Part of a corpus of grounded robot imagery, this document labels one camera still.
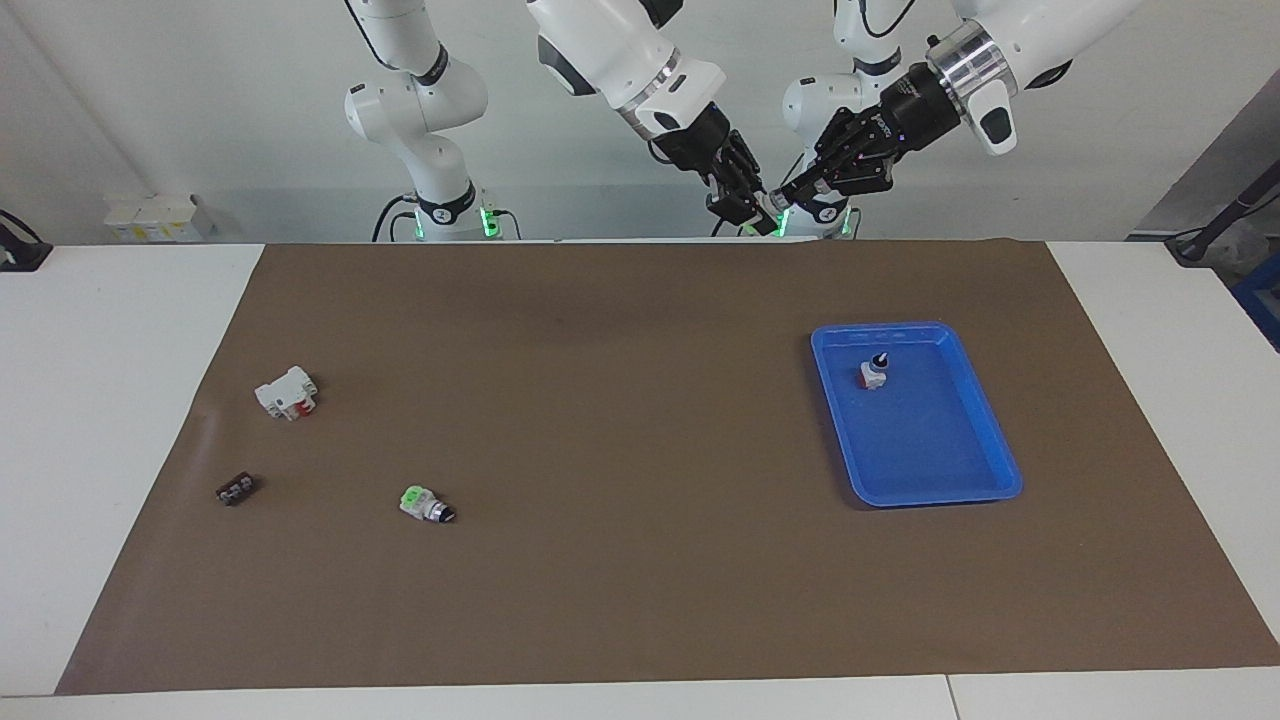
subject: white electrical component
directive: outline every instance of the white electrical component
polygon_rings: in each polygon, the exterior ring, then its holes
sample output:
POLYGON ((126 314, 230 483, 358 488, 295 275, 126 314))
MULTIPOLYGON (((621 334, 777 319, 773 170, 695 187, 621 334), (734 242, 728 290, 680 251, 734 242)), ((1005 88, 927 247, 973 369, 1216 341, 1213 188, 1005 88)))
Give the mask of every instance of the white electrical component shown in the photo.
POLYGON ((879 389, 888 382, 888 354, 881 352, 859 366, 858 384, 864 389, 879 389))
POLYGON ((404 495, 401 496, 401 510, 412 515, 415 520, 426 523, 452 523, 458 516, 452 507, 422 486, 413 486, 404 491, 404 495))
POLYGON ((104 223, 120 242, 206 242, 214 223, 191 196, 108 197, 104 223))
POLYGON ((257 396, 259 404, 269 415, 284 418, 292 423, 315 411, 316 392, 319 391, 311 380, 311 375, 294 365, 275 382, 253 391, 253 395, 257 396))

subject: white table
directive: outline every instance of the white table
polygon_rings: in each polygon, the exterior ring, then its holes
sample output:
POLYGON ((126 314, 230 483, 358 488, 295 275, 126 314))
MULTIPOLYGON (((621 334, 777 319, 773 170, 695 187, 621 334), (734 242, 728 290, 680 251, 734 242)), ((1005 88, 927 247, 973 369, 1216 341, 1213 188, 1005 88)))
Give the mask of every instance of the white table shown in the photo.
MULTIPOLYGON (((1138 404, 1280 634, 1280 356, 1158 245, 1053 243, 1138 404)), ((0 720, 26 717, 1274 719, 1280 669, 45 698, 261 246, 64 247, 0 275, 0 720)))

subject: plastic tray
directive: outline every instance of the plastic tray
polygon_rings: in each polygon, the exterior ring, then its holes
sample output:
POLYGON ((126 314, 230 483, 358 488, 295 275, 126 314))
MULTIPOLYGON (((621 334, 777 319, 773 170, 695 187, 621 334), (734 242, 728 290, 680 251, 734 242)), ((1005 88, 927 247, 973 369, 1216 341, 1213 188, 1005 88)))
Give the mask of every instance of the plastic tray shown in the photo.
POLYGON ((876 507, 1009 500, 1023 489, 960 337, 942 323, 831 325, 813 354, 854 492, 876 507), (859 368, 890 354, 888 382, 859 368))

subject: black pole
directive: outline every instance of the black pole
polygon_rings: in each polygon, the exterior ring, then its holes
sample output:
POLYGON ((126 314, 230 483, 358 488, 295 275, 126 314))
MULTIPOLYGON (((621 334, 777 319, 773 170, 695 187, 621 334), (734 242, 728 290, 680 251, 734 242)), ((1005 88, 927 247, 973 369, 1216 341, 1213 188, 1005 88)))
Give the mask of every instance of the black pole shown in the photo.
POLYGON ((1165 246, 1174 254, 1178 264, 1183 266, 1192 266, 1199 263, 1204 259, 1204 252, 1213 245, 1213 241, 1221 237, 1226 232, 1226 228, 1234 225, 1254 205, 1261 202, 1266 193, 1277 184, 1280 184, 1280 160, 1276 160, 1258 179, 1253 181, 1253 184, 1245 188, 1234 202, 1222 209, 1194 238, 1190 241, 1169 238, 1165 241, 1165 246))

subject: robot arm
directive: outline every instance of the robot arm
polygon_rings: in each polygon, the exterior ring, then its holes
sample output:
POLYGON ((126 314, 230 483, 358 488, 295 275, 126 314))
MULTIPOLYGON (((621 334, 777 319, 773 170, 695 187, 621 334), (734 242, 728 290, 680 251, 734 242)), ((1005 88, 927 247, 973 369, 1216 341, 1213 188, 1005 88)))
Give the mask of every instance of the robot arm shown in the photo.
POLYGON ((347 122, 385 146, 413 179, 419 227, 429 240, 500 234, 492 200, 467 173, 462 150, 436 135, 484 115, 489 95, 480 74, 435 36, 425 0, 347 0, 369 49, 389 70, 388 85, 361 83, 347 94, 347 122))
POLYGON ((925 61, 884 88, 879 105, 840 108, 815 143, 813 167, 774 191, 773 202, 788 208, 823 193, 890 190, 895 163, 961 120, 988 154, 1009 152, 1018 143, 1010 100, 1061 78, 1140 1, 954 0, 960 27, 931 38, 925 61))
MULTIPOLYGON (((836 44, 850 55, 851 72, 797 79, 787 88, 782 101, 787 127, 804 142, 804 167, 818 159, 818 141, 838 110, 860 113, 874 105, 881 91, 906 72, 899 27, 909 10, 910 5, 902 3, 837 1, 836 44)), ((831 236, 849 217, 849 199, 838 191, 818 195, 799 205, 804 213, 790 211, 787 234, 831 236)))
POLYGON ((758 233, 777 229, 760 167, 716 92, 724 73, 685 56, 658 29, 682 0, 527 0, 539 58, 573 95, 600 94, 631 128, 710 187, 707 206, 758 233))

